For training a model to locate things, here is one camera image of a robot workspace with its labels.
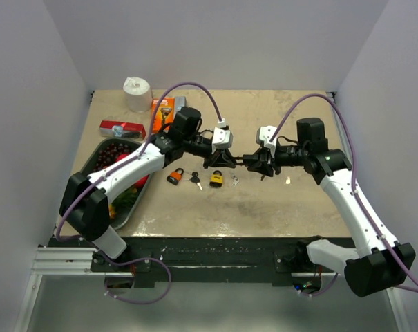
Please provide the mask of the yellow padlock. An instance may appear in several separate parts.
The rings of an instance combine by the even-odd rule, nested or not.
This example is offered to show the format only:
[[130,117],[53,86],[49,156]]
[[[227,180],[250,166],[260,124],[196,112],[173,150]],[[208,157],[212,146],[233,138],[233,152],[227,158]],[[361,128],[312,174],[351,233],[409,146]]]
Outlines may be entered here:
[[214,188],[219,188],[223,186],[223,175],[220,170],[215,170],[213,172],[209,181],[209,186]]

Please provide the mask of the black head key set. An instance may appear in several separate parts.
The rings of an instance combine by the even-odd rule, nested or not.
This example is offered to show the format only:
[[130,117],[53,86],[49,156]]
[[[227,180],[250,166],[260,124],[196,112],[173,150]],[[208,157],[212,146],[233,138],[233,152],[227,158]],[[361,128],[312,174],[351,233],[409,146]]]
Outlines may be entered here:
[[189,174],[188,179],[184,180],[185,182],[191,182],[195,184],[199,190],[203,191],[203,188],[200,183],[199,173],[197,171],[193,171]]

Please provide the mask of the black padlock with keys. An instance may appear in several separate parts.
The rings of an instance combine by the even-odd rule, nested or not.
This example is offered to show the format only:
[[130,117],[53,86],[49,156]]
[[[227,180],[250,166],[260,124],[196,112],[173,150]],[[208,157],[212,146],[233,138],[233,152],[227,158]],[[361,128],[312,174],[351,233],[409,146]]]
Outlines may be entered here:
[[234,164],[237,166],[246,166],[254,163],[256,161],[253,155],[243,155],[243,156],[236,156]]

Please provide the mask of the orange padlock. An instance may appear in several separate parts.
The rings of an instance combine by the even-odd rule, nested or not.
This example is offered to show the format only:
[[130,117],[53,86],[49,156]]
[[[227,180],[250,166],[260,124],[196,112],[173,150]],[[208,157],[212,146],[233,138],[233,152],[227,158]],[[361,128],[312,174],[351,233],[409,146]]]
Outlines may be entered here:
[[172,185],[178,185],[180,181],[182,180],[182,176],[184,174],[183,168],[179,167],[172,171],[166,178],[167,182],[169,182]]

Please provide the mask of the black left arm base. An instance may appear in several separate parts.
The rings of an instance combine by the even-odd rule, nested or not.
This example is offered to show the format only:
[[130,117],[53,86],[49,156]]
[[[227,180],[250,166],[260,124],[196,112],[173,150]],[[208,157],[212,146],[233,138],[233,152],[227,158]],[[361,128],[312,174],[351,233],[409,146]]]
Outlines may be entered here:
[[92,254],[91,270],[93,272],[110,273],[106,277],[109,288],[154,288],[156,281],[151,279],[154,271],[150,258],[153,252],[145,248],[136,248],[128,244],[123,253],[111,259],[98,250]]

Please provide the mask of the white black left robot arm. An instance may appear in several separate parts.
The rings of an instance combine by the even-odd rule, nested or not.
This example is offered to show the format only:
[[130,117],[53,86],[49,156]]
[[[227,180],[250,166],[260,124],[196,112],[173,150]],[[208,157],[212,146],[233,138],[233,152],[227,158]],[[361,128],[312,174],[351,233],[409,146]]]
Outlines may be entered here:
[[229,155],[233,135],[225,120],[218,122],[210,139],[199,135],[201,113],[184,107],[168,124],[146,140],[127,157],[106,169],[84,175],[73,174],[67,183],[59,209],[85,240],[106,255],[106,263],[115,271],[126,270],[131,255],[127,244],[110,225],[109,204],[141,178],[160,171],[184,153],[199,156],[206,164],[223,158],[228,166],[235,163]]

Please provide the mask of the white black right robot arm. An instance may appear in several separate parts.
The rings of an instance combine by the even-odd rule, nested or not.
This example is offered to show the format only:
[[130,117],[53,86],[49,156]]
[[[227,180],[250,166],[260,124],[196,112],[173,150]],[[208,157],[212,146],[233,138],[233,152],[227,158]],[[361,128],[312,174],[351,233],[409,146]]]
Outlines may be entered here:
[[250,172],[272,177],[282,167],[302,167],[329,196],[350,231],[354,247],[344,248],[315,236],[300,240],[292,267],[312,271],[318,265],[345,277],[352,292],[365,297],[403,284],[415,250],[399,243],[366,201],[353,178],[353,167],[340,149],[330,149],[325,126],[319,118],[297,121],[293,145],[271,142],[275,127],[261,127],[256,134],[259,149],[242,157]]

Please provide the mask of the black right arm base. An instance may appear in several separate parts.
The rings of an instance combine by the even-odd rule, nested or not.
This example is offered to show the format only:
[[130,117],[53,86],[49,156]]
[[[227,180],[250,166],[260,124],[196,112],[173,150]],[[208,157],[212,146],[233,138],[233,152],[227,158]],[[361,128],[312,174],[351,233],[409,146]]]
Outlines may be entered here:
[[274,252],[275,269],[277,272],[287,273],[312,273],[309,277],[291,277],[292,285],[296,291],[312,295],[322,288],[323,267],[313,264],[307,254],[307,245],[311,242],[323,239],[314,236],[300,239],[285,250]]

